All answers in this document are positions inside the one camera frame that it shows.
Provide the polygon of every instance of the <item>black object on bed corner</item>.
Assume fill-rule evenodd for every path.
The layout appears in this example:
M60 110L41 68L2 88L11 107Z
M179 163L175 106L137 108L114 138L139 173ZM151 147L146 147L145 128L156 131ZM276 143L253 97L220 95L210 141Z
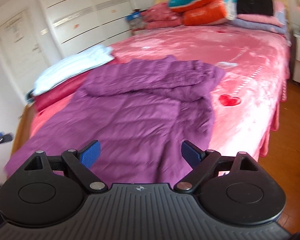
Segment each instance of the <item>black object on bed corner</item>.
M272 0L238 0L237 13L273 16L273 3Z

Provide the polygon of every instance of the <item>white door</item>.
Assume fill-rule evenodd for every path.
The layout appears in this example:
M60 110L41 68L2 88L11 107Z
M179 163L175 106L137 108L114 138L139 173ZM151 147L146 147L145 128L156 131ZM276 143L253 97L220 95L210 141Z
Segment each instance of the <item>white door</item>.
M28 93L49 65L34 35L27 10L0 26L0 47L21 92Z

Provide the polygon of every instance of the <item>white heart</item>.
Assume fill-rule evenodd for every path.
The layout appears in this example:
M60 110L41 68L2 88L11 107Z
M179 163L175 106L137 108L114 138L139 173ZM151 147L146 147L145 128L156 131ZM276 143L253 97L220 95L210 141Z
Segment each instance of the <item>white heart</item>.
M220 61L216 64L216 66L221 67L223 69L236 67L237 65L238 65L237 63L231 63L231 62L226 62L226 61Z

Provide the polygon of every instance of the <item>wooden floor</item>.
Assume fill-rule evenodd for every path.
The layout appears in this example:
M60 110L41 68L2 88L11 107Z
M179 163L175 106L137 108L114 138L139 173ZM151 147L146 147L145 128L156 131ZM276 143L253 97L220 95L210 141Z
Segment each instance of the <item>wooden floor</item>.
M271 132L269 153L259 163L286 193L280 224L291 233L300 231L300 85L288 84L288 100L280 104L280 128Z

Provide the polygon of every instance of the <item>pink bedspread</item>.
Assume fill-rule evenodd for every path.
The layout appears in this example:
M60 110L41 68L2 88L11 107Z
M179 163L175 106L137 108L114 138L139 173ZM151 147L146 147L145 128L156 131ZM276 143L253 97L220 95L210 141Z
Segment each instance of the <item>pink bedspread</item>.
M112 47L122 63L174 55L224 68L226 75L211 94L216 121L209 148L228 156L246 151L256 160L266 155L289 77L288 47L282 36L223 25L190 26L152 30ZM46 108L33 124L41 126L70 98ZM37 130L33 125L32 135Z

